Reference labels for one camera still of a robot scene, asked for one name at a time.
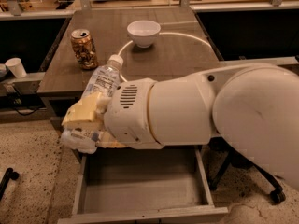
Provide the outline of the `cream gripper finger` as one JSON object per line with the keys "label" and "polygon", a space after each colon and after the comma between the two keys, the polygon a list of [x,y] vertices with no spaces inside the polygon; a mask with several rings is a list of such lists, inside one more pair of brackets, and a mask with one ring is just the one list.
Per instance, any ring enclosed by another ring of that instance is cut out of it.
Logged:
{"label": "cream gripper finger", "polygon": [[107,111],[107,96],[94,92],[84,96],[66,112],[62,125],[66,129],[98,131],[103,128]]}
{"label": "cream gripper finger", "polygon": [[100,132],[98,141],[96,142],[98,147],[102,148],[125,148],[124,144],[118,142],[110,133]]}

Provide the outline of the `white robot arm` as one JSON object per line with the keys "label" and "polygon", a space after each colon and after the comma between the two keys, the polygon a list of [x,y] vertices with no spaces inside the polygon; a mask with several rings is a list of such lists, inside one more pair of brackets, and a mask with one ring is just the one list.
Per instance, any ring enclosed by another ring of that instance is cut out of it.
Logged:
{"label": "white robot arm", "polygon": [[96,92],[80,99],[63,125],[107,131],[135,149],[205,145],[221,137],[299,189],[299,76],[273,64],[123,82],[110,98]]}

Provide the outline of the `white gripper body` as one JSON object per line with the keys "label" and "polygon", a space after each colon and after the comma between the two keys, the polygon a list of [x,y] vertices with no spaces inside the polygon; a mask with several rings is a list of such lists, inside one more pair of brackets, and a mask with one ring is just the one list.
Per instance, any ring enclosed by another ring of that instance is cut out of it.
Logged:
{"label": "white gripper body", "polygon": [[144,78],[122,82],[114,91],[104,115],[106,130],[118,142],[133,149],[162,149],[149,120],[149,95],[155,81]]}

